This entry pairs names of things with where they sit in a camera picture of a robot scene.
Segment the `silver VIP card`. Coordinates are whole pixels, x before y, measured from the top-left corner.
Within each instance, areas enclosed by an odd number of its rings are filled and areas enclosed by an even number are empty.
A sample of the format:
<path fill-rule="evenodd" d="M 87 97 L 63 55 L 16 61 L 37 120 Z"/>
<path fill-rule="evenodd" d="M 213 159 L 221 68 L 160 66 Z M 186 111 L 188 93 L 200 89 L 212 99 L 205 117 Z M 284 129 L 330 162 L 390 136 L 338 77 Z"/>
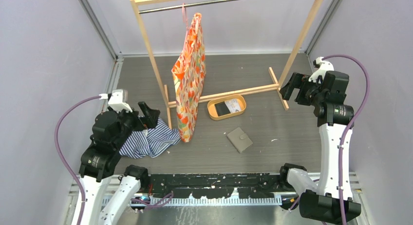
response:
<path fill-rule="evenodd" d="M 242 111 L 242 107 L 241 107 L 238 99 L 236 99 L 236 98 L 225 101 L 225 105 L 228 108 L 230 113 L 238 113 L 238 112 Z"/>

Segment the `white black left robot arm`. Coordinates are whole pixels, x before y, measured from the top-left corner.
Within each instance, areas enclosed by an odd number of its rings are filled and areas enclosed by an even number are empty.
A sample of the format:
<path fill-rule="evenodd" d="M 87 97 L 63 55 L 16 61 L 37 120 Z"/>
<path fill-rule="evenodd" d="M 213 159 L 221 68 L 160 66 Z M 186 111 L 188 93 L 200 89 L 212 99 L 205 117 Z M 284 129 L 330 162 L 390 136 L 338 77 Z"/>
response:
<path fill-rule="evenodd" d="M 138 111 L 109 108 L 97 115 L 92 127 L 91 143 L 80 158 L 79 197 L 74 225 L 96 225 L 100 205 L 121 155 L 120 150 L 134 131 L 156 128 L 160 111 L 145 102 Z"/>

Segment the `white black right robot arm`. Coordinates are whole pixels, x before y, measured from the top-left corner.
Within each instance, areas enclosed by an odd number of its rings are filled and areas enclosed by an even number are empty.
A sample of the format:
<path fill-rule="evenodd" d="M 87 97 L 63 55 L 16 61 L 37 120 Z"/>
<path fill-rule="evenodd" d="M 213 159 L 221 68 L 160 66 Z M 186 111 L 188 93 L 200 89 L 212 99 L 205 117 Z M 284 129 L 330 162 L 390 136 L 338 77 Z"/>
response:
<path fill-rule="evenodd" d="M 327 71 L 316 79 L 293 73 L 281 88 L 284 100 L 298 89 L 295 102 L 314 107 L 321 139 L 321 170 L 314 182 L 305 167 L 286 163 L 280 168 L 278 185 L 284 191 L 296 191 L 302 217 L 335 225 L 361 214 L 361 205 L 353 201 L 348 170 L 351 120 L 356 114 L 344 103 L 348 83 L 349 76 L 341 72 Z"/>

